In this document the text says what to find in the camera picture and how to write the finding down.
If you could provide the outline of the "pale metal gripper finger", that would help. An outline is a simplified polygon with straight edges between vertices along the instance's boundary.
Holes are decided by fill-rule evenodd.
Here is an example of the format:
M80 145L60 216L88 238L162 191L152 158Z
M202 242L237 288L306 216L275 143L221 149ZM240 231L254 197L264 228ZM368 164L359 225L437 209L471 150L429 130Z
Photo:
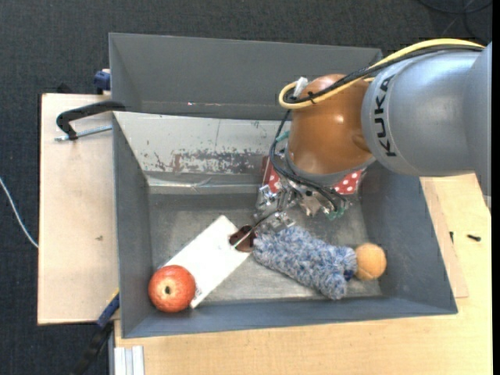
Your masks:
M279 232L294 225L295 221L285 211L274 211L257 220L252 229L255 232Z
M276 207L277 193L273 192L268 184L263 185L257 193L254 213L255 221L264 220L275 211Z

